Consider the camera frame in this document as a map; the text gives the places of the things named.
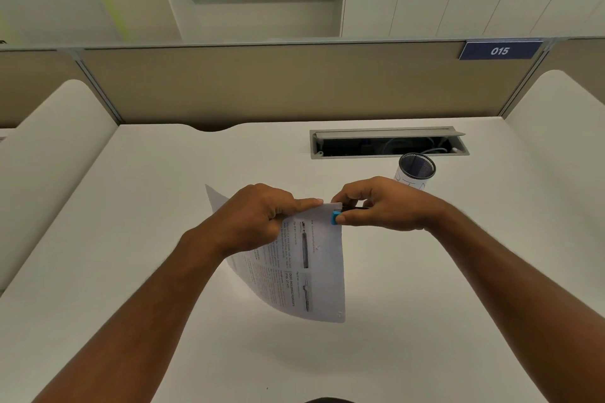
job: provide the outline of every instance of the blue clip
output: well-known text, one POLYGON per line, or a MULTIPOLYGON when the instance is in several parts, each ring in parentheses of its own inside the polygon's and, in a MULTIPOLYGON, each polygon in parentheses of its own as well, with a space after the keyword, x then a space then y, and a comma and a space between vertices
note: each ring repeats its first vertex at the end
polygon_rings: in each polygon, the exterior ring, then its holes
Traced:
POLYGON ((337 216, 339 216, 342 212, 341 211, 334 211, 332 212, 332 217, 330 219, 330 223, 331 224, 337 224, 337 216))

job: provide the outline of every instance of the white tabletop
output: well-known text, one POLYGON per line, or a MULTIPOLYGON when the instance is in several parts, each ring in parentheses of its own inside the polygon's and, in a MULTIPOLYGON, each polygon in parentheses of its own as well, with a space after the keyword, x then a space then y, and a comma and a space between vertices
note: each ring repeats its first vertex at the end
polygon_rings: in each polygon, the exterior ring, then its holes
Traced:
MULTIPOLYGON (((0 392, 28 402, 227 196, 264 182, 329 200, 391 177, 396 158, 319 159, 309 130, 454 125, 470 156, 435 157, 428 191, 605 312, 600 243, 499 118, 246 124, 217 133, 122 125, 0 298, 0 392)), ((428 233, 343 230, 347 321, 264 304, 224 264, 154 401, 541 402, 488 314, 428 233)))

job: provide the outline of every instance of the person's left hand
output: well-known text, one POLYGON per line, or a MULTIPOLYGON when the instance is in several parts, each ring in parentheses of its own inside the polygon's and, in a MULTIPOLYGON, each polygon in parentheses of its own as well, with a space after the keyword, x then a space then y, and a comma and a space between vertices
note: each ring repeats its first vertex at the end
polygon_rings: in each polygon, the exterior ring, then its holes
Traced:
POLYGON ((248 185, 187 233, 226 258, 273 242, 286 217, 322 204, 321 199, 294 199, 291 193, 264 184, 248 185))

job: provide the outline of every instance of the number sign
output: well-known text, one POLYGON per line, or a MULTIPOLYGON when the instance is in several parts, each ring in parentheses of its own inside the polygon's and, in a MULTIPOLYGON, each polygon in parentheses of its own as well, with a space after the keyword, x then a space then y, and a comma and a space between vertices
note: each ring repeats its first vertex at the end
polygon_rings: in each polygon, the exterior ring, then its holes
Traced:
POLYGON ((542 46, 541 40, 466 42, 460 61, 531 59, 542 46))

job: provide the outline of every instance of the person's left arm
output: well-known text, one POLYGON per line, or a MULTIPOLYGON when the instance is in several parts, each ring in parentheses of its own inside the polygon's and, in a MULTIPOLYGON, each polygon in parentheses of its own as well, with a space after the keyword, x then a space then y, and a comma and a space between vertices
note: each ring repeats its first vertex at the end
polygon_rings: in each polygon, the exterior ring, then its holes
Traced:
POLYGON ((274 241, 284 218, 321 204, 262 184, 239 190, 183 235, 34 403, 151 401, 196 300, 223 259, 274 241))

